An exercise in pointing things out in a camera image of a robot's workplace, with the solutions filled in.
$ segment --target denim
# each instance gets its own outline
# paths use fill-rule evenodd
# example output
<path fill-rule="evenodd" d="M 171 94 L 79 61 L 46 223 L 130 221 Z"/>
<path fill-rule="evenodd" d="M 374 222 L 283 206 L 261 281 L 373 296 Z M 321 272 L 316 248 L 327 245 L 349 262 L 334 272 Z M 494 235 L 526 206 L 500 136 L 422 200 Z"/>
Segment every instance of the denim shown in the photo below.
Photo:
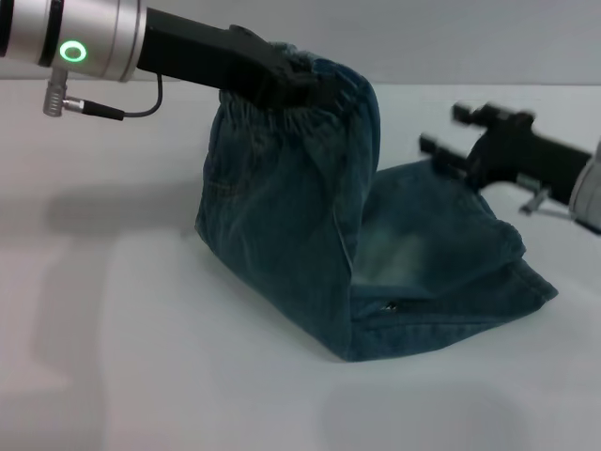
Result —
<path fill-rule="evenodd" d="M 557 291 L 511 226 L 429 161 L 377 172 L 378 101 L 345 66 L 335 101 L 259 111 L 220 93 L 196 230 L 233 273 L 347 361 L 439 350 Z"/>

